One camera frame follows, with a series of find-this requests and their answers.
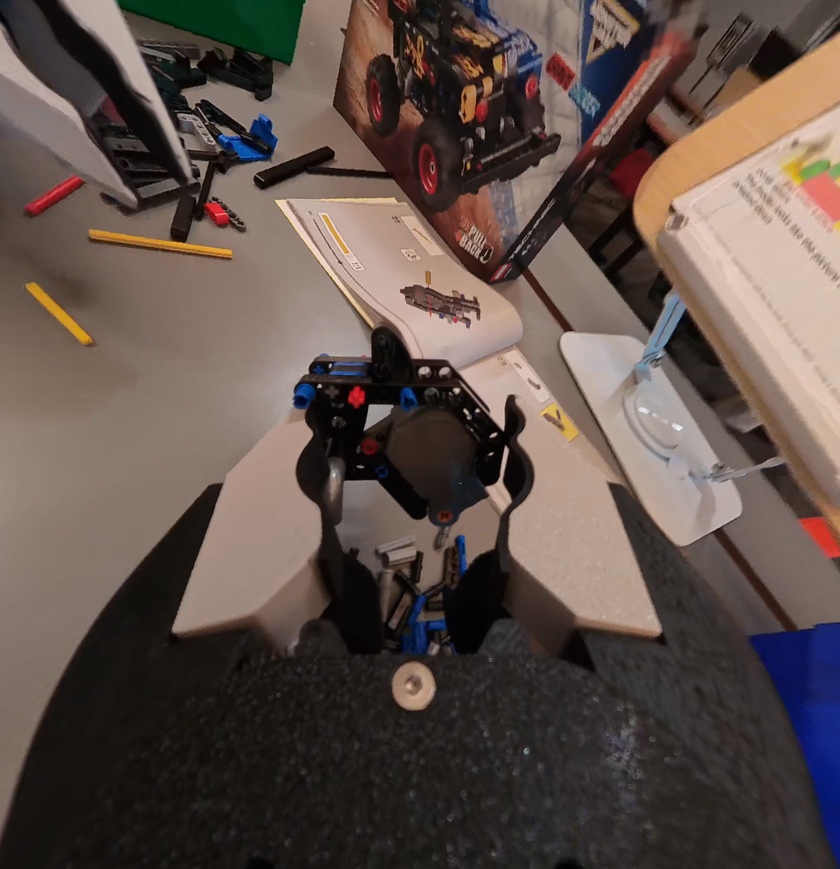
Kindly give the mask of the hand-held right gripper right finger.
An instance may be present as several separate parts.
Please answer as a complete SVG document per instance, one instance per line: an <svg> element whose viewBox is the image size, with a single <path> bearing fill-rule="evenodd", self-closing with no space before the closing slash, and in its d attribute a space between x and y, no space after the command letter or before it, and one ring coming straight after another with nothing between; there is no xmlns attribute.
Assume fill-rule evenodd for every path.
<svg viewBox="0 0 840 869"><path fill-rule="evenodd" d="M581 628L658 639L663 629L606 471L523 397L515 405L534 482L510 517L504 608L551 657Z"/></svg>

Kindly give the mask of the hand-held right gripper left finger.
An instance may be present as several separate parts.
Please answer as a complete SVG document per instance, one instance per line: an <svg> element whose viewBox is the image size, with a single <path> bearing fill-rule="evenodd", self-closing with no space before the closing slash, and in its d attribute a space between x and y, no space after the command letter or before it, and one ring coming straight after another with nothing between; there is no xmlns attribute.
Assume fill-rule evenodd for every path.
<svg viewBox="0 0 840 869"><path fill-rule="evenodd" d="M342 547L329 466L298 411L226 476L177 610L180 639L239 629L281 654L342 598Z"/></svg>

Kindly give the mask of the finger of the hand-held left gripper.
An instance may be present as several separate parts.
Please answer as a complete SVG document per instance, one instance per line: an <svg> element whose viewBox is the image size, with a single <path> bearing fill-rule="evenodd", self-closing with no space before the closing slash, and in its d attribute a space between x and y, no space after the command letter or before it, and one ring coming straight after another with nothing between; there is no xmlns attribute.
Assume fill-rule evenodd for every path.
<svg viewBox="0 0 840 869"><path fill-rule="evenodd" d="M93 116L109 99L166 158L172 176L191 181L189 162L116 2L5 2L5 30L25 65L78 110L105 152Z"/></svg>
<svg viewBox="0 0 840 869"><path fill-rule="evenodd" d="M85 181L133 209L138 199L88 121L24 63L0 23L0 126L46 147Z"/></svg>

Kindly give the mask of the black lego chassis assembly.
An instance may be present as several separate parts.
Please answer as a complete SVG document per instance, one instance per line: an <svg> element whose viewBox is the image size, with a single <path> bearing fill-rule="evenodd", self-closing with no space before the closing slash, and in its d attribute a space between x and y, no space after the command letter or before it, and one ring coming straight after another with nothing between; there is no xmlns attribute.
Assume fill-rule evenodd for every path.
<svg viewBox="0 0 840 869"><path fill-rule="evenodd" d="M500 417L446 360L415 359L377 327L365 356L318 355L294 388L327 460L346 481L377 482L406 514L451 527L488 496L520 430L514 396Z"/></svg>

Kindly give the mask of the yellow lego axle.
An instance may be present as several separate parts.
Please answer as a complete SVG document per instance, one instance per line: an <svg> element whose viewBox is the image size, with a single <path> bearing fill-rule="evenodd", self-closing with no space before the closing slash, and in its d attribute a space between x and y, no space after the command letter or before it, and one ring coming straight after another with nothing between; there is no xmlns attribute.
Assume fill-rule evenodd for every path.
<svg viewBox="0 0 840 869"><path fill-rule="evenodd" d="M99 229L88 230L89 241L96 244L106 244L127 248L139 248L157 252L192 255L219 260L231 260L233 252L229 248L217 248L206 245L187 244L145 236L122 234Z"/></svg>
<svg viewBox="0 0 840 869"><path fill-rule="evenodd" d="M94 345L95 342L91 335L79 325L78 321L67 310L62 308L55 299L46 293L44 288L35 282L26 282L24 289L79 345L84 347Z"/></svg>

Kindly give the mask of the red lego axle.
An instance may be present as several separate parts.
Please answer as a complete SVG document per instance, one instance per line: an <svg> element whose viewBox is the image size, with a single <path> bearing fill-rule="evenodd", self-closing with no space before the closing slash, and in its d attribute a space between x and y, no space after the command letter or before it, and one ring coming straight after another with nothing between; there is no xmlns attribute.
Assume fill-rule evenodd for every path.
<svg viewBox="0 0 840 869"><path fill-rule="evenodd" d="M42 215L48 209L54 207L59 202L65 200L68 196L75 193L84 186L85 182L81 177L72 176L61 181L53 186L50 190L36 197L33 201L28 202L24 206L24 213L29 217Z"/></svg>

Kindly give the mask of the scattered dark lego parts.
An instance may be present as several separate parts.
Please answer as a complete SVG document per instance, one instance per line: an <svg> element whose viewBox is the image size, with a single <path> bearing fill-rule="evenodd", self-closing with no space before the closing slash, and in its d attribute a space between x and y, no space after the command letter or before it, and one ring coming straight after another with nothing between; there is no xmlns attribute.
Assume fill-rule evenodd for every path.
<svg viewBox="0 0 840 869"><path fill-rule="evenodd" d="M215 137L250 128L209 99L189 103L186 91L196 91L210 80L216 81L197 69L197 62L205 54L197 44L141 39L137 47L191 172L189 183L176 180L166 158L123 119L111 102L104 102L94 117L95 127L108 156L130 182L138 208L148 210L174 201L170 238L176 242L187 243L193 223L204 215L219 226L231 225L245 232L242 219L220 200L212 199L210 191L217 173L224 175L242 163L222 150Z"/></svg>

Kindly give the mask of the heap of black lego pieces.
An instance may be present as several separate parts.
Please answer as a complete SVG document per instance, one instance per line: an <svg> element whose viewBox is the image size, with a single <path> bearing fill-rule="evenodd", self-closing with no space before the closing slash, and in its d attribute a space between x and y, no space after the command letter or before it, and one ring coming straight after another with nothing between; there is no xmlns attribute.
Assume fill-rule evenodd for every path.
<svg viewBox="0 0 840 869"><path fill-rule="evenodd" d="M222 49L210 49L197 62L197 69L215 80L251 92L259 102L272 96L273 61L244 49L233 49L228 57Z"/></svg>

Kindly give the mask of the blue lego panel piece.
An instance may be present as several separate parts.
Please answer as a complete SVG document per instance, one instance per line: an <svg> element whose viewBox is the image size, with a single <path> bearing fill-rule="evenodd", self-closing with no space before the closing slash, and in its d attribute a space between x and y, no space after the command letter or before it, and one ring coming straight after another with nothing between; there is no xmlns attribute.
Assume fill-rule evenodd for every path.
<svg viewBox="0 0 840 869"><path fill-rule="evenodd" d="M272 120L265 114L258 115L250 130L233 135L222 133L215 139L222 150L241 163L268 161L277 146Z"/></svg>

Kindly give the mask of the lego instruction booklet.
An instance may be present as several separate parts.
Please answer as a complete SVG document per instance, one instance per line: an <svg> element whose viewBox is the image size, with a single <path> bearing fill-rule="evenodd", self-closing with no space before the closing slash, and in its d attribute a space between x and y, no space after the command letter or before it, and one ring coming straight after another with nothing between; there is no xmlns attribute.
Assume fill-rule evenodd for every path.
<svg viewBox="0 0 840 869"><path fill-rule="evenodd" d="M571 441L578 429L521 350L523 321L437 243L410 205L389 198L278 199L278 207L371 328L414 358L446 360L501 421L515 393Z"/></svg>

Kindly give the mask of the monster truck lego box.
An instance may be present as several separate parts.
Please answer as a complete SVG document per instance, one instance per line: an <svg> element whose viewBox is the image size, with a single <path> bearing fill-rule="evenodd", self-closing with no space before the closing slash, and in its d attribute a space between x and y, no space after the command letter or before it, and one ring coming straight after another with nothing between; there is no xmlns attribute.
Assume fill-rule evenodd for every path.
<svg viewBox="0 0 840 869"><path fill-rule="evenodd" d="M463 264L512 281L695 58L705 2L352 2L334 107Z"/></svg>

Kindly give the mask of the green bin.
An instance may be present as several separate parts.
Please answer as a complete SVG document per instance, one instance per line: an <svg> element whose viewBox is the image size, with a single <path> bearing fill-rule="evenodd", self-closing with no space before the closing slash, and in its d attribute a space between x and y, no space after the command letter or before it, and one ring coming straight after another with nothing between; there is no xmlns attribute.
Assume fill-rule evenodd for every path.
<svg viewBox="0 0 840 869"><path fill-rule="evenodd" d="M304 1L119 1L124 11L292 63Z"/></svg>

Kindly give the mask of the white lamp base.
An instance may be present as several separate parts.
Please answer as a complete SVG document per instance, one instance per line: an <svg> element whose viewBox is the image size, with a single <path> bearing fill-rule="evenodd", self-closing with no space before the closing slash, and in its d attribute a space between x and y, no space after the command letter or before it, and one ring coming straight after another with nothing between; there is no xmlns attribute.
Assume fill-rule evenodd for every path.
<svg viewBox="0 0 840 869"><path fill-rule="evenodd" d="M559 349L636 498L683 548L740 517L735 480L784 464L720 462L664 373L666 345L686 305L675 291L645 343L620 334L566 332Z"/></svg>

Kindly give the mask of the blue bin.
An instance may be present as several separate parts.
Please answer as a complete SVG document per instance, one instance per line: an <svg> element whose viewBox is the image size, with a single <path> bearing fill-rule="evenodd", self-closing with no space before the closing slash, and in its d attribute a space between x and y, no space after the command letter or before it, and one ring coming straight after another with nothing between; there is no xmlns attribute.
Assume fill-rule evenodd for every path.
<svg viewBox="0 0 840 869"><path fill-rule="evenodd" d="M751 643L795 728L840 867L840 622Z"/></svg>

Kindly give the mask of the white instruction sheet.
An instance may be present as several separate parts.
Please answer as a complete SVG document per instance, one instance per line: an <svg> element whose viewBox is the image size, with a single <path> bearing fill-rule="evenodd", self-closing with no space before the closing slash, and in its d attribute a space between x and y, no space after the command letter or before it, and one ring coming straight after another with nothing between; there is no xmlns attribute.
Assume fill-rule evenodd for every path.
<svg viewBox="0 0 840 869"><path fill-rule="evenodd" d="M672 206L660 248L840 508L840 103Z"/></svg>

